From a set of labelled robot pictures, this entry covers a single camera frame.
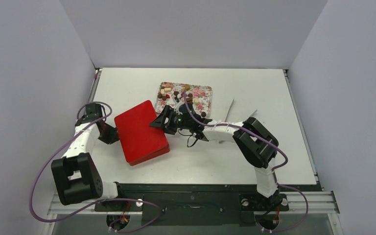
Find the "red chocolate box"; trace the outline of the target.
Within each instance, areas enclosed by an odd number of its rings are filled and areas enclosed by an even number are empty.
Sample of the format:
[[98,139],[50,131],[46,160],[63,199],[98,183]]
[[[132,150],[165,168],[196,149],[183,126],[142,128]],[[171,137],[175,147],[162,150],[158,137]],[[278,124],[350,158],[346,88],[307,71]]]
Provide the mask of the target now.
[[169,151],[170,151],[170,147],[168,146],[168,147],[165,147],[163,149],[157,150],[155,152],[149,153],[149,154],[147,154],[145,156],[135,157],[132,160],[128,161],[128,164],[130,166],[135,166],[137,164],[146,162],[146,161],[151,160],[151,159],[153,159],[155,157],[158,157],[160,155],[166,154]]

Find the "red box lid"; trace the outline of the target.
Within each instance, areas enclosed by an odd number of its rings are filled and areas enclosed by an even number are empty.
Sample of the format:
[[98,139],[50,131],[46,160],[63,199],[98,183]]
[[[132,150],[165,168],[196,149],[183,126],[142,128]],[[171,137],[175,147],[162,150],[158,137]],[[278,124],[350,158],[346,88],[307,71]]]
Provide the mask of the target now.
[[169,146],[163,130],[149,127],[156,117],[152,102],[146,100],[114,118],[127,163]]

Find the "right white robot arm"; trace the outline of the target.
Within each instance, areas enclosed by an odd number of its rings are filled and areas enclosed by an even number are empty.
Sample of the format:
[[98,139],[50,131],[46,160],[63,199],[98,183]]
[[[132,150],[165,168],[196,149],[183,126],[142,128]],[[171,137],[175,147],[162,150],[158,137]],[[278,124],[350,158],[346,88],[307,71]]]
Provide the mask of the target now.
[[257,204],[268,211],[287,206],[280,194],[274,173],[275,157],[279,152],[278,140],[254,117],[243,122],[222,122],[197,113],[191,103],[176,108],[165,105],[150,127],[174,135],[188,130],[196,141],[224,141],[237,145],[245,160],[254,167],[257,179]]

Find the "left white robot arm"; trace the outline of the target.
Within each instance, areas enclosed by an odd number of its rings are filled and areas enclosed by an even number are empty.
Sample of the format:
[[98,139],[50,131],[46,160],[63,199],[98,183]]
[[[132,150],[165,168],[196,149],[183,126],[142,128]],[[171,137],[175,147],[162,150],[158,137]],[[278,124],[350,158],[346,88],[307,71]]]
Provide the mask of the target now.
[[116,211],[126,206],[126,196],[117,182],[103,181],[92,159],[97,141],[113,144],[119,140],[117,128],[106,123],[112,113],[104,102],[91,102],[82,107],[84,114],[75,123],[73,140],[63,156],[51,162],[51,171],[62,205],[78,204],[92,199],[107,199]]

